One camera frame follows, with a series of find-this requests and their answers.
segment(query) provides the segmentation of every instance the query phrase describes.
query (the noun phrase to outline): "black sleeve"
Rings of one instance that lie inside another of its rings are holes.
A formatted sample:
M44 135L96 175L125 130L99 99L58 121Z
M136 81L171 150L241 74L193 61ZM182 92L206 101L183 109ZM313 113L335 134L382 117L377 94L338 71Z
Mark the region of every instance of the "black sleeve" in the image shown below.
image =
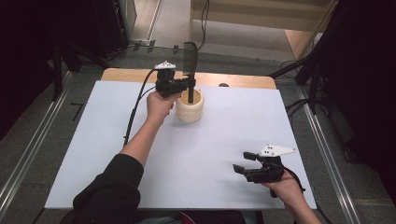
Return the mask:
M133 223L140 202L137 189L143 166L135 158L118 154L73 201L74 223Z

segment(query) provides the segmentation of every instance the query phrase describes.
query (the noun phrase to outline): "cable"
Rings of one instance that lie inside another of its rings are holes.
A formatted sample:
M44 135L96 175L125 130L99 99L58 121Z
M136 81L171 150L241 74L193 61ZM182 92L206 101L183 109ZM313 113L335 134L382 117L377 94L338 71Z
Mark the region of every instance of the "cable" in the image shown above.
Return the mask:
M282 66L283 66L284 63L297 63L297 64L298 64L297 61L292 61L292 60L290 60L290 61L285 61L285 62L283 62L283 63L279 66L279 69L282 69Z
M35 216L35 220L33 220L32 224L36 224L38 219L41 217L41 215L43 214L44 210L46 210L46 208L42 208L40 210L40 212L37 214L37 216Z
M314 48L315 48L315 38L312 38L312 48L311 48L311 51L314 50Z
M143 89L145 89L145 86L146 86L146 83L148 82L149 76L154 71L156 71L156 70L151 69L151 71L149 71L148 75L146 76L145 80L143 81L142 88L140 89L139 95L137 96L136 104L134 105L134 109L132 110L131 117L129 118L128 128L127 128L126 134L124 136L124 146L126 146L126 144L128 143L128 140L129 140L129 135L131 133L131 127L132 127L132 123L134 122L134 115L136 114L137 106L139 105L139 102L142 99L142 96L147 93L147 91L145 91L145 93L142 94Z
M153 90L153 89L155 89L155 87L151 87L150 89L146 90L146 91L142 94L142 96L140 97L140 99L142 99L142 97L143 97L144 95L146 95L146 93L148 93L149 91L151 91L151 90Z
M293 127L293 115L294 115L298 110L300 110L300 109L303 107L303 105L305 105L305 104L320 104L320 105L326 106L322 101L323 101L323 100L322 100L321 98L320 98L320 99L314 99L314 100L301 99L301 100L298 100L298 101L292 103L291 105L285 106L286 113L288 114L288 119L289 119L289 122L290 122L291 130L294 132L294 127Z
M198 50L200 50L205 45L206 42L206 23L207 23L207 15L209 14L209 5L210 5L209 0L206 0L201 15L202 42L201 45L198 47Z
M315 204L317 205L318 212L322 215L322 217L326 220L326 222L328 224L332 224L332 222L329 220L329 218L324 214L323 210L321 210L321 208L319 207L318 203L315 202Z
M303 185L301 184L300 178L297 176L297 174L295 174L291 169L289 169L288 167L283 167L283 169L287 170L289 172L289 174L296 180L298 186L301 189L301 192L305 191L305 188L303 188Z

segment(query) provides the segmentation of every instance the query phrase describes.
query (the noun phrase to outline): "white table surface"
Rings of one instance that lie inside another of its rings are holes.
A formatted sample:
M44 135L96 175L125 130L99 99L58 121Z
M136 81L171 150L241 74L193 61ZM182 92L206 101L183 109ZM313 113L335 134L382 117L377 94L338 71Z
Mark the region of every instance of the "white table surface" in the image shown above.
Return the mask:
M101 174L123 145L141 83L97 81L64 157L46 208L72 208L74 197ZM146 89L153 87L147 84ZM205 97L204 114L184 123L172 110L157 134L139 186L142 209L284 208L269 189L248 183L233 164L260 168L243 152L266 144L296 147L279 91L197 86ZM146 96L137 109L131 136L146 117ZM300 177L305 198L316 208L301 155L281 157Z

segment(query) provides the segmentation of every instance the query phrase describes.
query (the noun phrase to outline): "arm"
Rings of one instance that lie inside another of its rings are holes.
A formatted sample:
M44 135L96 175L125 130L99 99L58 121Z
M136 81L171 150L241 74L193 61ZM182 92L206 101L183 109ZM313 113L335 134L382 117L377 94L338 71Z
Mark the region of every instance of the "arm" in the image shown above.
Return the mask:
M299 224L320 223L319 219L306 203L303 193L295 179L285 171L282 180L275 183L263 183L272 189L277 197L285 204L286 210L291 213Z
M180 97L180 93L173 94L166 99L163 99L156 91L150 93L147 99L148 116L146 121L120 154L131 156L145 166L154 138L178 97Z
M137 189L154 138L180 94L163 99L158 92L148 95L146 121L131 141L116 155L73 201L74 223L107 221L131 223L140 202Z

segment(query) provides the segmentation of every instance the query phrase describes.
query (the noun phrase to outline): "white gripper part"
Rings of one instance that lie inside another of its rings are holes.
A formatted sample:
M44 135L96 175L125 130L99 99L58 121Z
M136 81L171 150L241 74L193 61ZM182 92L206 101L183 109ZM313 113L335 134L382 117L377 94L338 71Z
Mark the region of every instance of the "white gripper part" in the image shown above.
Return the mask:
M164 63L160 63L155 65L155 69L166 69L166 68L176 68L175 64L169 63L168 61L165 61Z
M259 153L261 157L277 157L285 154L296 152L296 148L292 147L280 147L274 145L267 145L264 149Z

